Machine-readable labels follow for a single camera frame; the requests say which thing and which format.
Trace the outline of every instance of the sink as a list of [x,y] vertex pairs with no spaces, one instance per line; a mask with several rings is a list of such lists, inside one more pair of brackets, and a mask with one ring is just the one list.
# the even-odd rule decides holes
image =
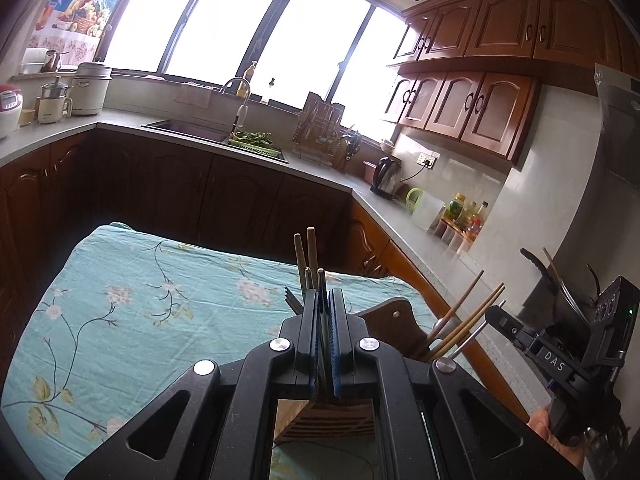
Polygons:
[[211,128],[205,128],[204,126],[198,126],[197,124],[176,121],[174,119],[144,124],[144,126],[147,128],[154,128],[156,130],[171,132],[173,134],[182,134],[190,137],[196,137],[197,139],[210,140],[211,142],[217,142],[219,144],[226,144],[229,140],[229,134],[226,134],[225,132],[212,130]]
[[229,148],[240,150],[241,152],[249,152],[263,158],[272,158],[273,160],[279,160],[280,162],[284,162],[286,164],[289,163],[282,150],[271,148],[270,150],[267,150],[271,153],[265,153],[264,151],[261,151],[261,148],[258,146],[250,146],[248,144],[242,144],[242,142],[236,141],[233,143],[229,143],[228,133],[221,132],[220,130],[214,130],[212,128],[205,128],[204,126],[198,126],[197,124],[185,123],[184,121],[177,121],[174,119],[167,119],[164,121],[158,121],[157,123],[143,124],[143,126],[147,128],[153,128],[155,130],[162,130],[164,132],[171,132],[172,134],[181,134],[195,137],[196,139],[208,140],[217,144],[224,144]]

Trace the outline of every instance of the silver screw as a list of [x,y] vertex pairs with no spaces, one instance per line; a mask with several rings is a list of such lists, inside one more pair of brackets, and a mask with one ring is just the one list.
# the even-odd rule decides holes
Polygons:
[[193,371],[198,375],[209,375],[213,370],[216,369],[216,365],[213,361],[209,361],[204,359],[203,361],[198,361],[193,365]]
[[372,351],[376,350],[377,348],[379,348],[380,341],[378,341],[374,337],[363,337],[360,340],[360,342],[358,343],[358,345],[363,350],[366,350],[367,352],[372,352]]
[[291,346],[291,343],[288,339],[283,337],[277,337],[276,339],[272,339],[269,343],[271,350],[275,350],[276,352],[284,352],[287,348]]
[[456,369],[456,362],[448,357],[441,357],[436,361],[436,368],[443,374],[450,374]]

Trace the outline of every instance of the black cable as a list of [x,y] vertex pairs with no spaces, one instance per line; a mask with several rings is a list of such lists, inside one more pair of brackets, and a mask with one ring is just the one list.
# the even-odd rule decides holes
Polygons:
[[405,180],[409,180],[410,178],[413,178],[414,176],[418,176],[418,175],[420,174],[420,172],[421,172],[424,168],[426,168],[426,166],[421,167],[421,168],[420,168],[420,170],[418,171],[418,173],[416,173],[416,174],[414,174],[414,175],[412,175],[412,176],[408,176],[407,178],[402,179],[400,182],[404,182]]

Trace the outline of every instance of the window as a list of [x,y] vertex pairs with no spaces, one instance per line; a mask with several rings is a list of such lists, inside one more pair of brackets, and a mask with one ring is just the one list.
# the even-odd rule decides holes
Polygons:
[[380,120],[396,71],[388,68],[404,34],[405,24],[383,9],[376,9],[335,91],[334,103],[344,105],[342,126],[375,140],[389,139],[395,125]]
[[105,63],[155,72],[189,0],[131,0],[116,28]]
[[175,46],[167,73],[220,84],[228,81],[236,75],[272,1],[199,0]]
[[251,89],[302,108],[309,92],[325,97],[370,4],[365,0],[291,0],[255,69]]

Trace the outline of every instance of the green basket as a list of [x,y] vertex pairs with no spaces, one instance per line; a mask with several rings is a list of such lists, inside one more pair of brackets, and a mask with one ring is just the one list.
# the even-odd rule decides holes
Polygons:
[[280,156],[280,150],[262,148],[261,146],[254,146],[252,144],[247,144],[246,142],[240,142],[239,140],[229,139],[229,144],[231,144],[232,146],[237,146],[238,148],[242,148],[244,150],[249,150],[250,152],[260,153],[261,155]]

